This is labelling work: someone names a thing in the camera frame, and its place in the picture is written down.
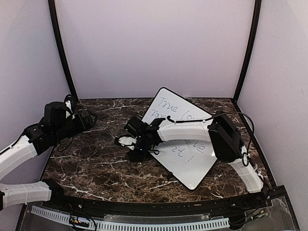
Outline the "white whiteboard black frame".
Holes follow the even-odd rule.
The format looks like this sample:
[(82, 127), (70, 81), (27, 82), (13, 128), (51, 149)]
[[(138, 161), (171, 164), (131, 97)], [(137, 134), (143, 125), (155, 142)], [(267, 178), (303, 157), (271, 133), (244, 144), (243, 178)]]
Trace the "white whiteboard black frame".
[[(211, 114), (167, 88), (161, 88), (145, 112), (142, 122), (150, 124), (156, 118), (170, 116), (172, 120), (206, 119)], [(153, 157), (189, 190), (201, 183), (216, 162), (212, 144), (193, 139), (167, 141), (155, 147)]]

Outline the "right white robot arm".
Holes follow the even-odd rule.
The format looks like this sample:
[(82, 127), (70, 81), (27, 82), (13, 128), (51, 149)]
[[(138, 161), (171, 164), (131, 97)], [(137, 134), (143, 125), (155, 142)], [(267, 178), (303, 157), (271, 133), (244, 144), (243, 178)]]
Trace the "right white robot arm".
[(170, 116), (155, 118), (151, 123), (132, 117), (124, 129), (129, 133), (118, 142), (128, 147), (132, 161), (152, 151), (158, 154), (156, 146), (167, 141), (195, 140), (211, 143), (215, 157), (229, 164), (241, 178), (250, 195), (245, 204), (257, 208), (264, 201), (262, 192), (265, 182), (256, 164), (250, 157), (250, 145), (245, 145), (240, 132), (228, 113), (217, 111), (212, 117), (193, 120), (173, 120)]

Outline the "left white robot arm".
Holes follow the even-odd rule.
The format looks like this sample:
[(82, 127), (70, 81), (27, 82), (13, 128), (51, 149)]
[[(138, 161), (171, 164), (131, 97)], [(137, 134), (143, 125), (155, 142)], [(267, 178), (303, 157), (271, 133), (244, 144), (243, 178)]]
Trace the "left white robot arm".
[[(0, 153), (0, 177), (3, 179), (24, 162), (39, 156), (62, 140), (85, 132), (96, 125), (98, 116), (85, 110), (76, 113), (76, 99), (69, 94), (63, 102), (51, 102), (44, 107), (44, 116), (24, 129), (11, 145)], [(49, 201), (58, 210), (68, 206), (63, 188), (52, 179), (28, 184), (1, 184), (1, 209), (31, 202)]]

